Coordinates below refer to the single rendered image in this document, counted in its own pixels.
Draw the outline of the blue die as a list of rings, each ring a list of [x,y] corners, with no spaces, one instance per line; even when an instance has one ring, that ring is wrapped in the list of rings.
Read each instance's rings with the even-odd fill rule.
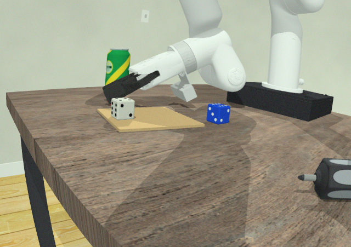
[[[215,124],[229,122],[230,106],[223,104],[208,104],[207,121]]]

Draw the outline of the beige square mat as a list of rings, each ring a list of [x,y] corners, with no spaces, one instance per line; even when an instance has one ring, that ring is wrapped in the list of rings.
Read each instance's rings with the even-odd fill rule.
[[[204,127],[205,124],[166,107],[135,107],[134,118],[117,120],[111,108],[97,111],[119,132]]]

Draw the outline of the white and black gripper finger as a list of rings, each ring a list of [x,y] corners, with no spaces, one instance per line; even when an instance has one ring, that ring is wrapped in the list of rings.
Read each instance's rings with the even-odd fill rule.
[[[153,79],[160,75],[159,71],[155,71],[153,73],[148,74],[144,78],[137,80],[140,74],[136,74],[131,78],[121,82],[118,82],[108,88],[106,88],[103,92],[109,104],[111,104],[112,98],[123,98],[128,94],[138,90],[139,88],[149,84]]]
[[[103,90],[106,89],[106,88],[108,88],[108,87],[110,87],[110,86],[112,86],[112,85],[114,85],[114,84],[116,84],[117,82],[121,82],[121,83],[122,83],[123,81],[125,81],[126,79],[131,78],[131,77],[134,76],[134,75],[135,75],[135,73],[131,73],[131,74],[126,75],[126,76],[124,76],[124,77],[122,77],[122,78],[120,78],[120,79],[117,79],[117,80],[115,80],[115,81],[113,81],[113,82],[107,84],[106,86],[104,86],[104,87],[103,87]]]

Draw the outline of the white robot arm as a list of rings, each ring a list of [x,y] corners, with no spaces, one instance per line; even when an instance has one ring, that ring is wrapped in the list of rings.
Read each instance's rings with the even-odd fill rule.
[[[197,97],[188,74],[198,70],[209,85],[230,92],[246,83],[245,69],[229,35],[217,28],[222,11],[217,0],[179,0],[189,25],[189,38],[173,44],[185,65],[185,75],[171,85],[173,94],[188,102]],[[298,14],[319,11],[324,0],[269,0],[271,35],[268,80],[262,86],[302,93],[299,79],[302,52],[302,25]],[[299,84],[299,85],[298,85]]]

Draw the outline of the black and grey screwdriver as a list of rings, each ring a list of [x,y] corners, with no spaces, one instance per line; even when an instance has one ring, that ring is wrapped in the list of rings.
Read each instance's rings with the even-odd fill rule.
[[[351,200],[351,159],[323,158],[314,175],[299,175],[313,181],[320,199]]]

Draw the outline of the white die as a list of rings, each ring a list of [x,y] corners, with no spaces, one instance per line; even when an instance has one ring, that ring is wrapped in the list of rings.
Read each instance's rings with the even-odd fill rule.
[[[135,101],[127,97],[111,99],[111,116],[117,120],[134,118]]]

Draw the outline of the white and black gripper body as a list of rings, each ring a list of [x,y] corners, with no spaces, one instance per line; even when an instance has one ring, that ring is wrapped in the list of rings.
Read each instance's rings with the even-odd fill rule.
[[[159,71],[160,75],[153,79],[145,87],[141,87],[141,90],[150,89],[176,75],[184,76],[186,69],[183,60],[172,45],[168,46],[167,52],[153,56],[147,60],[144,60],[138,64],[135,64],[128,69],[129,71],[136,74],[140,74],[136,77],[140,80],[154,71]]]

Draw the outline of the green soda can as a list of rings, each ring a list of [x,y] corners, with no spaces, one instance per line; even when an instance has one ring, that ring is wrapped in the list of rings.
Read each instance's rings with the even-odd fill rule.
[[[105,85],[129,75],[129,49],[110,48],[107,54]]]

